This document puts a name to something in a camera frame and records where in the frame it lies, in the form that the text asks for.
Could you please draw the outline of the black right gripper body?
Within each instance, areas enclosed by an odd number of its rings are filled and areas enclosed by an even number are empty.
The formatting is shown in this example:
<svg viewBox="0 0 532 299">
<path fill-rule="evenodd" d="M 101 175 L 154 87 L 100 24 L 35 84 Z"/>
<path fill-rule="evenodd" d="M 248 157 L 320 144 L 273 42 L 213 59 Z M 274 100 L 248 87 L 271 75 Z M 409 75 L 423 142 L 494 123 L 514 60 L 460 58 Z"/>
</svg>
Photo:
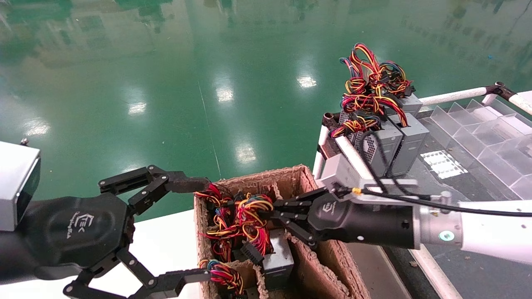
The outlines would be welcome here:
<svg viewBox="0 0 532 299">
<path fill-rule="evenodd" d="M 415 248 L 412 206 L 382 206 L 340 202 L 330 193 L 314 200 L 308 225 L 320 241 L 367 243 L 398 248 Z"/>
</svg>

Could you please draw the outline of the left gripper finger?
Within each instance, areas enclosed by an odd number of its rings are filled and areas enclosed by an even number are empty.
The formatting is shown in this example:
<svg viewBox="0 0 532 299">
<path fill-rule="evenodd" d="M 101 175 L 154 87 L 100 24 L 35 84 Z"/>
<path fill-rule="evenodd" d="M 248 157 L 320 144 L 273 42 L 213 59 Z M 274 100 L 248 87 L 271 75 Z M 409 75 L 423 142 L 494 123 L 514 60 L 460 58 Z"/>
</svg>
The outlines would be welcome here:
<svg viewBox="0 0 532 299">
<path fill-rule="evenodd" d="M 141 215 L 170 192 L 194 193 L 206 190 L 209 185 L 206 177 L 188 177 L 184 172 L 167 172 L 149 165 L 103 179 L 99 182 L 99 190 L 113 195 L 139 190 L 128 199 L 128 212 Z"/>
<path fill-rule="evenodd" d="M 70 299 L 123 299 L 124 296 L 89 287 L 90 282 L 105 270 L 118 263 L 123 264 L 141 283 L 141 287 L 130 299 L 171 299 L 177 298 L 186 284 L 209 281 L 208 270 L 195 268 L 190 270 L 169 271 L 155 277 L 128 248 L 110 253 L 103 261 L 93 267 L 82 270 L 78 277 L 65 286 L 63 293 Z"/>
</svg>

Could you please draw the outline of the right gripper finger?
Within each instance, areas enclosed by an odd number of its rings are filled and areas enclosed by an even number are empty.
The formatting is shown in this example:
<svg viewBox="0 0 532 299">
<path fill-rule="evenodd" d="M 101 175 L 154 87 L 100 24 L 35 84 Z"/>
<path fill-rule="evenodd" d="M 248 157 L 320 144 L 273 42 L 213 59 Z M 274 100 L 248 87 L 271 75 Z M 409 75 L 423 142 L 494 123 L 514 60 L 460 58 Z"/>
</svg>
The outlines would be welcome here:
<svg viewBox="0 0 532 299">
<path fill-rule="evenodd" d="M 320 188 L 292 199 L 278 199 L 273 203 L 273 211 L 279 216 L 306 216 L 321 199 L 326 199 L 329 195 L 327 188 Z"/>
<path fill-rule="evenodd" d="M 261 211 L 260 217 L 271 221 L 274 225 L 283 226 L 292 236 L 315 250 L 318 246 L 318 238 L 315 230 L 311 228 L 306 214 L 285 211 Z"/>
</svg>

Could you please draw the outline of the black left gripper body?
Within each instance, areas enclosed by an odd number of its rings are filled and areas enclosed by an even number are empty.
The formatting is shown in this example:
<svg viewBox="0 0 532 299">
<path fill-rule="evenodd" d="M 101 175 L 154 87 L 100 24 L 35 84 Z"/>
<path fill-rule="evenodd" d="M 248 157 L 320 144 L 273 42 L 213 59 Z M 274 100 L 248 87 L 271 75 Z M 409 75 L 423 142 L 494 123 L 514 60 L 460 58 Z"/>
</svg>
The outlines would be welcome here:
<svg viewBox="0 0 532 299">
<path fill-rule="evenodd" d="M 133 240 L 134 219 L 112 194 L 31 203 L 17 227 L 17 279 L 59 280 L 84 270 L 101 277 Z"/>
</svg>

